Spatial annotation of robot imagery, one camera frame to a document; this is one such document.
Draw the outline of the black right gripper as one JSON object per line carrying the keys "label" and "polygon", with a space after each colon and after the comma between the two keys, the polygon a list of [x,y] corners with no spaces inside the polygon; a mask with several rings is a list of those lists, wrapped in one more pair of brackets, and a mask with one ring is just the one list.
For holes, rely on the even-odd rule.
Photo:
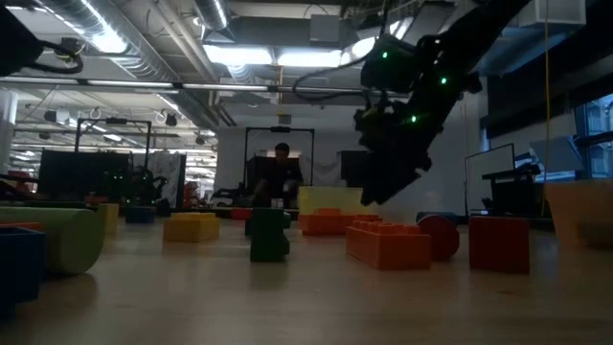
{"label": "black right gripper", "polygon": [[359,145],[368,153],[360,166],[362,205],[386,203],[421,178],[417,170],[431,169],[425,127],[406,103],[367,105],[355,111],[353,120]]}

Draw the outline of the pink long studded brick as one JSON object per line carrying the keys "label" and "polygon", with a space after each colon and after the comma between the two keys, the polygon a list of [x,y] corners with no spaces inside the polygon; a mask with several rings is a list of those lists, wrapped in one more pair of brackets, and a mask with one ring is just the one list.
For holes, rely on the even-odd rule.
{"label": "pink long studded brick", "polygon": [[417,225],[355,220],[346,230],[346,253],[378,270],[429,269],[431,241]]}

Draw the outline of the red long studded brick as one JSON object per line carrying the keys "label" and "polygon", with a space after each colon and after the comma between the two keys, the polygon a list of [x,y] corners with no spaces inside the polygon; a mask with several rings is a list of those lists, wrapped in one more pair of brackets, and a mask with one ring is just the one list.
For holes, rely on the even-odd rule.
{"label": "red long studded brick", "polygon": [[355,215],[345,215],[337,208],[320,208],[314,214],[298,216],[298,228],[304,236],[345,236]]}

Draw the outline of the red cylinder block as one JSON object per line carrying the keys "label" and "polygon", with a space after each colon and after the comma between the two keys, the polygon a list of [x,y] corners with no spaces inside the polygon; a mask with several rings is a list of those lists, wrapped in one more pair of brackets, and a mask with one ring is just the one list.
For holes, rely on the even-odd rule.
{"label": "red cylinder block", "polygon": [[456,254],[460,246],[458,224],[447,218],[430,216],[417,222],[417,225],[422,234],[431,237],[433,261],[449,261]]}

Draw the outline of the green narrow block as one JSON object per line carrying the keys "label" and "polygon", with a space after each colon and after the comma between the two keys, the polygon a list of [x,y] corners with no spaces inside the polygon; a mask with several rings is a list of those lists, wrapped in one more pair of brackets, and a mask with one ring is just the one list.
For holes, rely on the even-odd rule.
{"label": "green narrow block", "polygon": [[282,209],[255,208],[251,218],[251,263],[279,263],[289,254],[290,244],[284,230],[291,215]]}

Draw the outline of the red arch block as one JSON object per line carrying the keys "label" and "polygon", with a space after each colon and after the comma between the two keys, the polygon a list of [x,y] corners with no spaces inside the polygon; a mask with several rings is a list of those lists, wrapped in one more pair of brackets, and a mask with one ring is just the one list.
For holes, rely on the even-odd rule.
{"label": "red arch block", "polygon": [[522,218],[471,217],[468,252],[471,269],[530,273],[529,223]]}

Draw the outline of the yellow-orange long brick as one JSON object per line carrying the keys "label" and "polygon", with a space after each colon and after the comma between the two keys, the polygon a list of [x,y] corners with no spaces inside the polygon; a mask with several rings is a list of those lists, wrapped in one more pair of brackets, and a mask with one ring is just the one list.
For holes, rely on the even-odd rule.
{"label": "yellow-orange long brick", "polygon": [[163,226],[165,242],[206,242],[219,238],[220,220],[215,213],[175,213]]}

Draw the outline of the blue small studded brick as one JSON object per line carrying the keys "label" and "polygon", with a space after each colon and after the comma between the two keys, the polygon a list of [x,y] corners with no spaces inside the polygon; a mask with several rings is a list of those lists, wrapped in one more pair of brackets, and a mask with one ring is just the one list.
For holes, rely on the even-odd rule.
{"label": "blue small studded brick", "polygon": [[151,224],[155,222],[156,209],[149,206],[132,206],[125,209],[125,222]]}

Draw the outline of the yellow arch block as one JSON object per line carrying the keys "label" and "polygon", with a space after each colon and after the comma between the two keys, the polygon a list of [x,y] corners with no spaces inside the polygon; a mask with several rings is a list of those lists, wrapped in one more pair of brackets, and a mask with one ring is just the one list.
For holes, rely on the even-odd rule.
{"label": "yellow arch block", "polygon": [[116,203],[101,203],[98,205],[97,214],[102,220],[104,233],[114,235],[118,231],[120,205]]}

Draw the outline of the person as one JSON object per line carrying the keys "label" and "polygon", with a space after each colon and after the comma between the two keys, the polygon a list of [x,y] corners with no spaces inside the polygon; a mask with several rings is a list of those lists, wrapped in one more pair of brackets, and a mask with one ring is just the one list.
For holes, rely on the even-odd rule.
{"label": "person", "polygon": [[270,207],[273,199],[282,199],[289,207],[297,198],[304,178],[298,163],[289,159],[290,147],[279,143],[275,147],[275,161],[264,171],[254,191],[255,207]]}

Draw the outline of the black desk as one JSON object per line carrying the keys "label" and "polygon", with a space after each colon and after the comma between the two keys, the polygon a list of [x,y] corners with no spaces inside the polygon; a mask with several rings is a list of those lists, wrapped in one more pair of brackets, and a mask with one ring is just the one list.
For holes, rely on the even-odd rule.
{"label": "black desk", "polygon": [[526,163],[513,170],[484,174],[491,196],[483,197],[485,208],[492,215],[512,215],[536,218],[542,215],[542,186],[534,182],[541,170]]}

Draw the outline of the grey tilted monitor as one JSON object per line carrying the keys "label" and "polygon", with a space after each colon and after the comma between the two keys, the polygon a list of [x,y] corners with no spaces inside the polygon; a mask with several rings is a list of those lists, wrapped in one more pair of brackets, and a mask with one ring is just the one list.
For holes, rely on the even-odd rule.
{"label": "grey tilted monitor", "polygon": [[530,142],[533,161],[547,173],[582,171],[583,161],[572,136]]}

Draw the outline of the light green cylinder block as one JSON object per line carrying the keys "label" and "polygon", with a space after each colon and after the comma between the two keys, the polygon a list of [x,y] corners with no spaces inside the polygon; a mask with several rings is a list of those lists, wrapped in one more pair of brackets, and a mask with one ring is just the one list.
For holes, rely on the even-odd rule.
{"label": "light green cylinder block", "polygon": [[102,253],[104,224],[88,209],[0,207],[0,223],[40,223],[47,238],[47,269],[79,275]]}

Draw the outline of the blue long studded brick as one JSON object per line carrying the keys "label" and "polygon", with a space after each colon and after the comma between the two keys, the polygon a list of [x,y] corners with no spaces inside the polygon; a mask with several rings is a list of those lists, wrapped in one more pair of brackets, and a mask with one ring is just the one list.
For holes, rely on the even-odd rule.
{"label": "blue long studded brick", "polygon": [[0,321],[38,298],[46,266],[46,235],[17,224],[0,226]]}

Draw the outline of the silver ventilation duct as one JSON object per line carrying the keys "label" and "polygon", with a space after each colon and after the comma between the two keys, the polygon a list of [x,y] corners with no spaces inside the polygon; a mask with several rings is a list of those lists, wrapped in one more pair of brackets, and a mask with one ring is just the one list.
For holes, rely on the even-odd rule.
{"label": "silver ventilation duct", "polygon": [[[96,18],[80,0],[34,1],[95,47],[91,33]],[[178,75],[111,0],[90,0],[90,3],[128,46],[123,53],[111,54],[117,65],[137,81],[180,82]]]}

